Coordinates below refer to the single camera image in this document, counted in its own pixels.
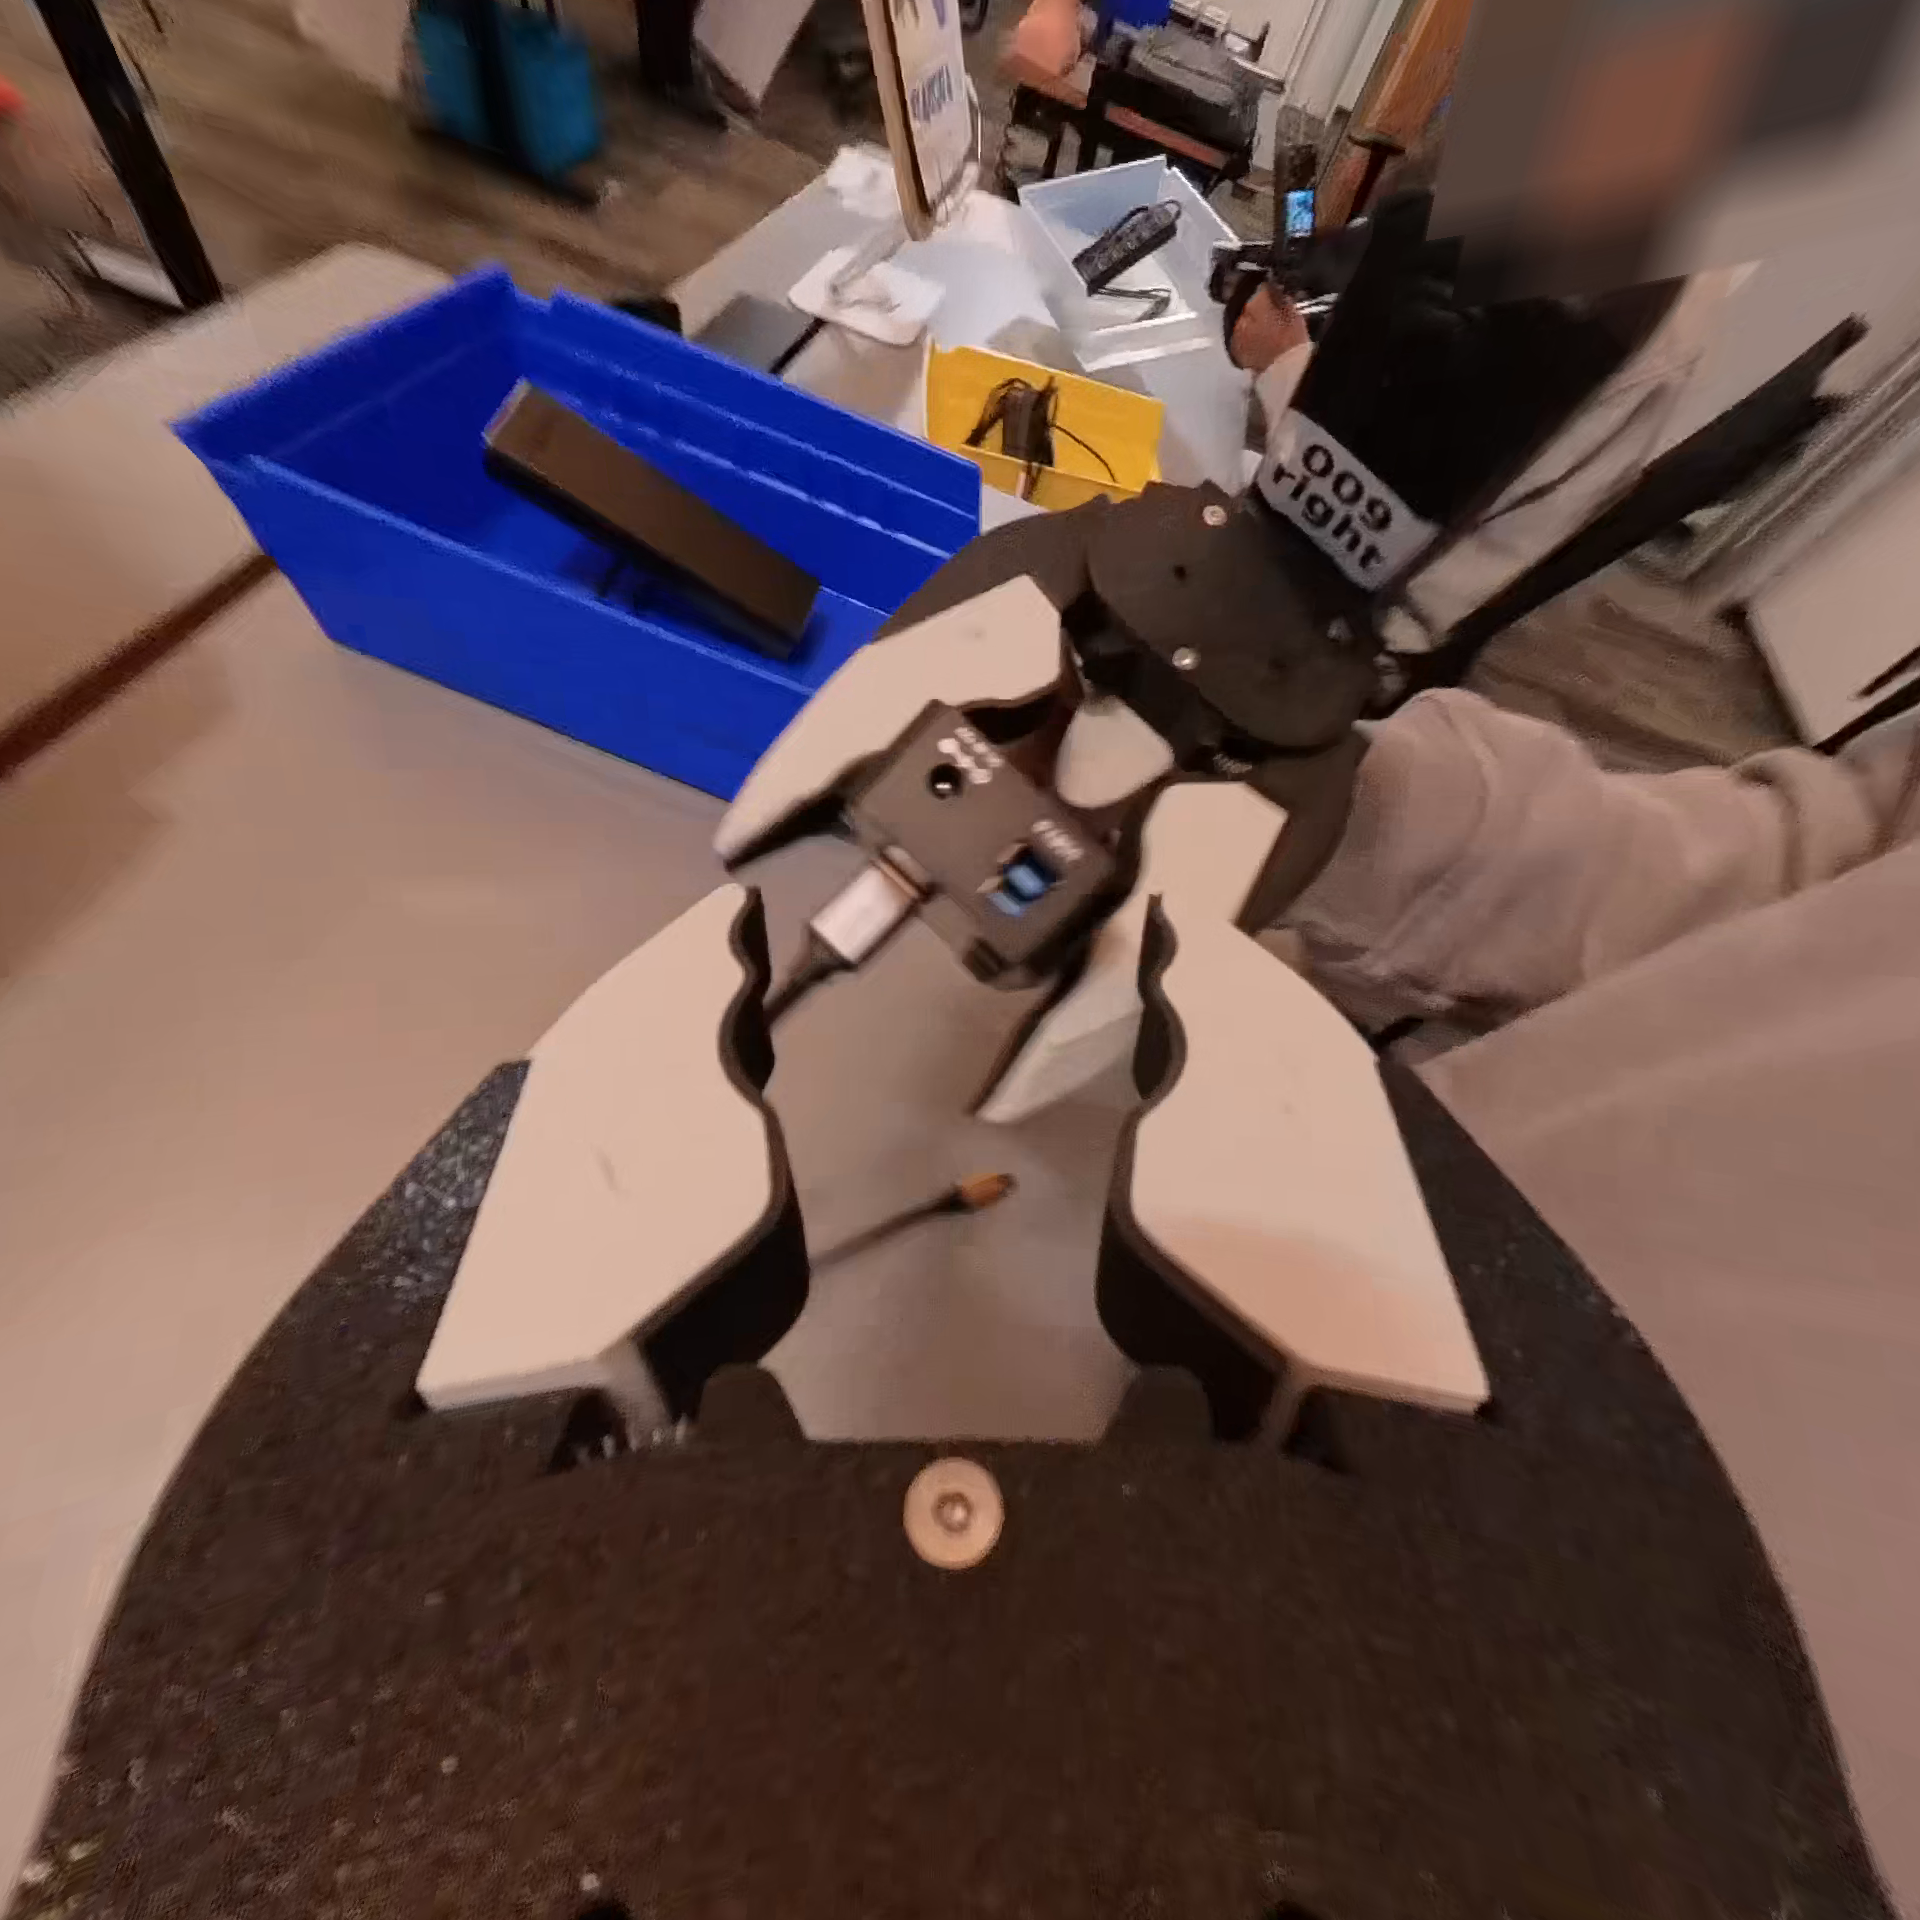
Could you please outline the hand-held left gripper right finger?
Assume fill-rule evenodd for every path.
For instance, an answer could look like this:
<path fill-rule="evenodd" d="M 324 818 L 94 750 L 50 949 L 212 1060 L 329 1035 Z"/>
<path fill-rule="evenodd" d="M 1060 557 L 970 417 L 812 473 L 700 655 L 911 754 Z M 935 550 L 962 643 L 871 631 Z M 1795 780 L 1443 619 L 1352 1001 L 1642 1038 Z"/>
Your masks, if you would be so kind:
<path fill-rule="evenodd" d="M 1210 1436 L 1282 1438 L 1328 1390 L 1476 1417 L 1494 1386 L 1367 1043 L 1275 953 L 1155 895 L 1096 1313 L 1186 1375 Z"/>

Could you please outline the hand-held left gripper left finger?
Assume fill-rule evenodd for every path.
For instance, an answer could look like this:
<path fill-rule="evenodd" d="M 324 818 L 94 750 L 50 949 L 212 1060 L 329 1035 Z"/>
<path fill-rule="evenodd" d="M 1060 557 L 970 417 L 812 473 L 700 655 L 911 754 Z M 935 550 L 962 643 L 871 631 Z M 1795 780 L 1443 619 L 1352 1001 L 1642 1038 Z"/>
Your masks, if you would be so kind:
<path fill-rule="evenodd" d="M 798 1324 L 771 971 L 759 895 L 724 882 L 539 1038 L 417 1374 L 426 1406 L 593 1391 L 655 1433 Z"/>

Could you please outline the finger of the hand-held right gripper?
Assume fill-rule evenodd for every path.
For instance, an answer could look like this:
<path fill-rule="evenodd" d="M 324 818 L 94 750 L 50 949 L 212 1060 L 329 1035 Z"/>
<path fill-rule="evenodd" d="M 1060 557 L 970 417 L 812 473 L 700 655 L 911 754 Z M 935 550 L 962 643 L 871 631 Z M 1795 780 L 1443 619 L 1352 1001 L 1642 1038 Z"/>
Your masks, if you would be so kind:
<path fill-rule="evenodd" d="M 1138 955 L 1156 895 L 1217 922 L 1252 899 L 1282 831 L 1282 807 L 1240 781 L 1188 781 L 1172 748 L 1114 695 L 1091 695 L 1066 725 L 1055 781 L 1098 829 L 1116 877 L 976 1092 L 987 1125 L 1030 1121 L 1126 1060 L 1142 1019 Z"/>
<path fill-rule="evenodd" d="M 1032 579 L 867 643 L 756 757 L 713 831 L 713 855 L 735 873 L 804 837 L 802 820 L 929 706 L 1023 716 L 1060 693 L 1066 670 L 1064 614 Z"/>

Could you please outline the black usb hub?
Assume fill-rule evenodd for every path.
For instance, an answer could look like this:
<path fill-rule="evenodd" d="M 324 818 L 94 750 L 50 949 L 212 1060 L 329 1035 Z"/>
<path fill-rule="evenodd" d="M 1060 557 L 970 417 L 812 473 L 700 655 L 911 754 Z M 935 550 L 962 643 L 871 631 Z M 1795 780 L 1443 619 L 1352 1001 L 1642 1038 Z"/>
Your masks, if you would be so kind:
<path fill-rule="evenodd" d="M 1127 889 L 1110 843 L 946 705 L 926 705 L 849 786 L 844 818 L 987 986 L 1066 970 Z"/>

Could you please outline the person's right forearm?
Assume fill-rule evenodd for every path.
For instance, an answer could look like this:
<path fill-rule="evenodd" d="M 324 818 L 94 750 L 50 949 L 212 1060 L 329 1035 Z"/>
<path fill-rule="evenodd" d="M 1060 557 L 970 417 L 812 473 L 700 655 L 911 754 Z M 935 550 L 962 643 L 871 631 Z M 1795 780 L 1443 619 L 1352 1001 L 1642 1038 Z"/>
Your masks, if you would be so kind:
<path fill-rule="evenodd" d="M 1916 714 L 1838 754 L 1619 772 L 1468 690 L 1367 726 L 1350 820 L 1275 923 L 1352 1019 L 1486 1028 L 1916 845 Z"/>

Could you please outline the person's right hand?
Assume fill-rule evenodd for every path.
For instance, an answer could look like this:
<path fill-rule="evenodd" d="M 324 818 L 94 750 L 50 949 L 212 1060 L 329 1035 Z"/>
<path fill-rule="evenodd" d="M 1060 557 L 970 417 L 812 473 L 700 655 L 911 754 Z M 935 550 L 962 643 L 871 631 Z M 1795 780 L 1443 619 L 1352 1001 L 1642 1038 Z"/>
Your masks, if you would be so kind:
<path fill-rule="evenodd" d="M 1305 315 L 1284 292 L 1262 282 L 1241 301 L 1228 332 L 1228 356 L 1238 370 L 1259 377 L 1282 358 L 1312 347 Z"/>

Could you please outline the yellow plastic bin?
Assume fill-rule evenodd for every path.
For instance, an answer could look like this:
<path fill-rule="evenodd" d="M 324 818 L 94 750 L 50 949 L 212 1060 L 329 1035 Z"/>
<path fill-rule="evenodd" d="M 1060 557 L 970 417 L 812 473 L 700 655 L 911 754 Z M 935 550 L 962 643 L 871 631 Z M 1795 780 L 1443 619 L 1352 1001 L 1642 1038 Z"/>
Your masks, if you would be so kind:
<path fill-rule="evenodd" d="M 931 347 L 929 442 L 1039 511 L 1129 500 L 1163 477 L 1166 406 L 1091 375 L 980 347 Z"/>

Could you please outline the slim black hub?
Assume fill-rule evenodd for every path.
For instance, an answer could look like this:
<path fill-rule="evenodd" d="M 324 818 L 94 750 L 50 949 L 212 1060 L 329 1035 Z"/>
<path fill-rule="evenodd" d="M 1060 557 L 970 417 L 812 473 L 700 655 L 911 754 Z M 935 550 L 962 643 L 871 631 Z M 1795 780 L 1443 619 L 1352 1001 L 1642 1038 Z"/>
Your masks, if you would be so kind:
<path fill-rule="evenodd" d="M 614 561 L 761 655 L 807 637 L 818 580 L 547 388 L 520 379 L 482 435 L 484 469 Z"/>

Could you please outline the black power strip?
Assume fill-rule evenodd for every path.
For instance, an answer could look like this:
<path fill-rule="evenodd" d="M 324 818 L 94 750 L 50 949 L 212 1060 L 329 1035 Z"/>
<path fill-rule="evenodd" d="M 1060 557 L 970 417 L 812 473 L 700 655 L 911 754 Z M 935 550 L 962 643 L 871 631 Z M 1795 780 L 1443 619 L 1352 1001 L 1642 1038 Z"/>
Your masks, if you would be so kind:
<path fill-rule="evenodd" d="M 1182 209 L 1172 198 L 1138 204 L 1098 231 L 1073 255 L 1073 273 L 1089 298 L 1127 294 L 1123 276 L 1143 266 L 1180 231 Z"/>

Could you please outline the clear plastic bin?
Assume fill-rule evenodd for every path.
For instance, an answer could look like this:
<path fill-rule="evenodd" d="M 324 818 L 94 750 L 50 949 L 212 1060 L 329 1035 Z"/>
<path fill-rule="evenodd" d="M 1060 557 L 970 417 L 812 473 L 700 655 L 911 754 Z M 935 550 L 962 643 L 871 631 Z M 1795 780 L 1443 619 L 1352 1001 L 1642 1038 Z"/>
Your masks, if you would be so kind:
<path fill-rule="evenodd" d="M 1032 182 L 1020 190 L 1020 206 L 1048 309 L 1083 370 L 1135 369 L 1222 343 L 1210 275 L 1215 253 L 1235 249 L 1240 238 L 1163 157 Z M 1166 233 L 1091 291 L 1083 255 L 1118 255 L 1112 231 L 1123 223 Z"/>

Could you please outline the blue plastic bin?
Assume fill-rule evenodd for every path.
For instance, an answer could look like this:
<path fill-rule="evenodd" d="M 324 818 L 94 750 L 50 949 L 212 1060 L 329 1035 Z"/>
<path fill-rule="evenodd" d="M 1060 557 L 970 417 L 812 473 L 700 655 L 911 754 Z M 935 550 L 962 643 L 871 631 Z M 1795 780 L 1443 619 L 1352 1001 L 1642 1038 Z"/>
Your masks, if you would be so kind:
<path fill-rule="evenodd" d="M 723 636 L 484 467 L 520 386 L 798 563 L 786 661 Z M 175 423 L 324 636 L 732 799 L 804 702 L 980 531 L 958 452 L 502 267 Z"/>

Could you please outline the black metal cart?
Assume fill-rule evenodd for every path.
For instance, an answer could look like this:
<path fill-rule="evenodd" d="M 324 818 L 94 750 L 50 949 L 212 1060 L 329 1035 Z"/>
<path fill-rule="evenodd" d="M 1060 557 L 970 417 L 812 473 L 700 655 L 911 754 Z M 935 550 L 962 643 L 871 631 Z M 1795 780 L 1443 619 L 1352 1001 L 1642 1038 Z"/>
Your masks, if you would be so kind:
<path fill-rule="evenodd" d="M 1177 25 L 1116 25 L 1074 50 L 1023 20 L 999 42 L 1011 97 L 998 171 L 1007 185 L 1163 157 L 1203 193 L 1255 169 L 1259 87 L 1225 46 Z"/>

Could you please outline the wooden sign board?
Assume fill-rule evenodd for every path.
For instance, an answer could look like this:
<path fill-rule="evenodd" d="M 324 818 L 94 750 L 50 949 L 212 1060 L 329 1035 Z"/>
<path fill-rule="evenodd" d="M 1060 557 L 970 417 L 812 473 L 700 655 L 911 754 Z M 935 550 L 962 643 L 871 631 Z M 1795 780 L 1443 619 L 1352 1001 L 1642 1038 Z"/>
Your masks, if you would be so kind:
<path fill-rule="evenodd" d="M 888 153 L 907 241 L 924 243 L 976 185 L 980 115 L 958 2 L 865 2 Z"/>

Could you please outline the teal bag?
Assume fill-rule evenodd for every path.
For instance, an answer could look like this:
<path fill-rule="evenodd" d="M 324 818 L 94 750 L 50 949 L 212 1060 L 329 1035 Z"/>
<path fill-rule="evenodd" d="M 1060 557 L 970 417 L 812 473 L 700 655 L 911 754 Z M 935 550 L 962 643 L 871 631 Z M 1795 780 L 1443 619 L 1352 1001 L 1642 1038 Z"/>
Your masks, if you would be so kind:
<path fill-rule="evenodd" d="M 418 131 L 526 182 L 584 185 L 603 156 L 603 109 L 593 54 L 558 4 L 418 2 L 410 33 Z"/>

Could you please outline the black metal post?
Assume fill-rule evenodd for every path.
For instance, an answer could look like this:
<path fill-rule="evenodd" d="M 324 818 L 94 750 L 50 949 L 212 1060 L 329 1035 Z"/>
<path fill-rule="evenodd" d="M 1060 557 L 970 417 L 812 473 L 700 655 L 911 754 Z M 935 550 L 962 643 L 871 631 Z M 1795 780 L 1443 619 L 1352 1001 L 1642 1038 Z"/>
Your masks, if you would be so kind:
<path fill-rule="evenodd" d="M 143 94 L 96 2 L 35 2 L 42 27 L 104 147 L 147 253 L 167 285 L 156 303 L 196 315 L 226 287 L 180 196 Z"/>

